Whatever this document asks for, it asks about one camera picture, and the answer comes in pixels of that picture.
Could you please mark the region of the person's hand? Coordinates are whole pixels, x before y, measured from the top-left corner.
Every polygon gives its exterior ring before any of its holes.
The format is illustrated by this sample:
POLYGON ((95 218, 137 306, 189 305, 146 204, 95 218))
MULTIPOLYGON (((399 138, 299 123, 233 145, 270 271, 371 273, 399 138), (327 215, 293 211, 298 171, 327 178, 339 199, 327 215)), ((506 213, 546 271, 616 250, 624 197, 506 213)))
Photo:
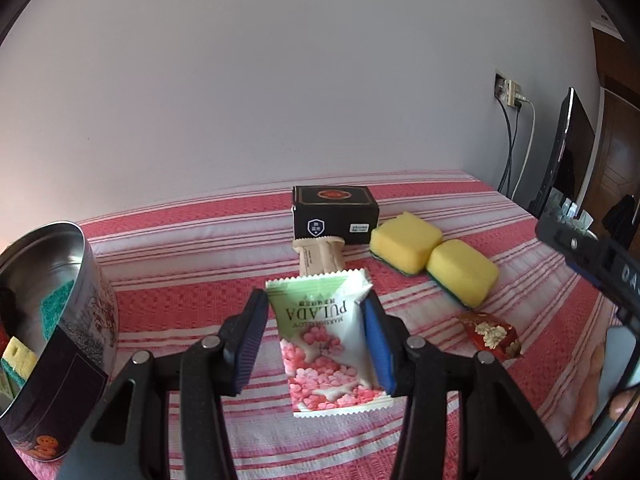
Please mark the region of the person's hand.
MULTIPOLYGON (((567 437, 568 445, 571 448, 582 442, 590 433, 593 417, 598 406, 598 388, 604 367, 604 358, 605 344, 601 342, 592 352, 588 374, 580 387, 574 413, 570 418, 567 437)), ((616 396, 608 410, 608 416, 612 419, 618 419, 623 414, 623 411, 630 406, 625 419, 631 420, 639 404, 639 399, 631 402, 635 393, 634 390, 627 390, 616 396)))

